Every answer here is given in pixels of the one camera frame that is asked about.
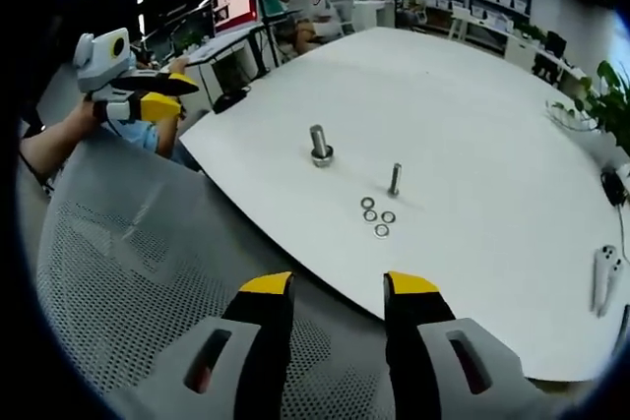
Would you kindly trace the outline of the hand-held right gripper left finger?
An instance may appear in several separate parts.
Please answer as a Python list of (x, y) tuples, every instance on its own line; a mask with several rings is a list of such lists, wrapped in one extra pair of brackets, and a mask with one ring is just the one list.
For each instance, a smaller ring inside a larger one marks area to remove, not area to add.
[(114, 391), (121, 419), (277, 419), (290, 362), (294, 275), (244, 283), (222, 315), (160, 352), (136, 386)]

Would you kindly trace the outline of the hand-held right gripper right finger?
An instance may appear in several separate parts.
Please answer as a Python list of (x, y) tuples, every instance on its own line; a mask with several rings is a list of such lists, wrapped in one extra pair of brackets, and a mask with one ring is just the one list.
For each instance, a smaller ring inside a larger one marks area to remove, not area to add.
[(524, 375), (519, 356), (458, 318), (429, 280), (383, 275), (386, 361), (399, 419), (553, 419), (556, 401)]

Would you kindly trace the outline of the person's left hand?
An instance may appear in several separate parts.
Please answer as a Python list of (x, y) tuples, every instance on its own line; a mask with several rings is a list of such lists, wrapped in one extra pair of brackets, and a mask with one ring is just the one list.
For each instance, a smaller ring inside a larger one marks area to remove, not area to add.
[(102, 121), (95, 112), (95, 102), (83, 95), (67, 117), (70, 130), (79, 137), (84, 137), (101, 126)]

